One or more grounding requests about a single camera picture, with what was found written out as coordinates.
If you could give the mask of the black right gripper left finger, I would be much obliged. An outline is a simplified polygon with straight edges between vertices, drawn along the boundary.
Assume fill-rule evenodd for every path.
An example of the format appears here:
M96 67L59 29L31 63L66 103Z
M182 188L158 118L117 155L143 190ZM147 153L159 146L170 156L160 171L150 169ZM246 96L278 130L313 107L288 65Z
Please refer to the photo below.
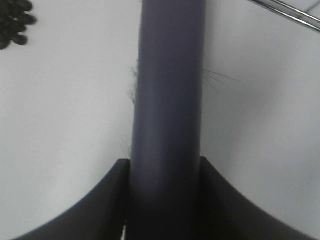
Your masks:
M119 159L79 202L20 240L120 240L127 219L130 161Z

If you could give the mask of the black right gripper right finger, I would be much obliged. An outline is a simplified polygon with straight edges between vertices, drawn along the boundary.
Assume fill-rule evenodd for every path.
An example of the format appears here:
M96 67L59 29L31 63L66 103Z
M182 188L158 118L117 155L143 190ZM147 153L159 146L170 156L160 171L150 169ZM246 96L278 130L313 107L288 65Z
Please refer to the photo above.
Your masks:
M236 190L205 158L200 158L201 240L310 240Z

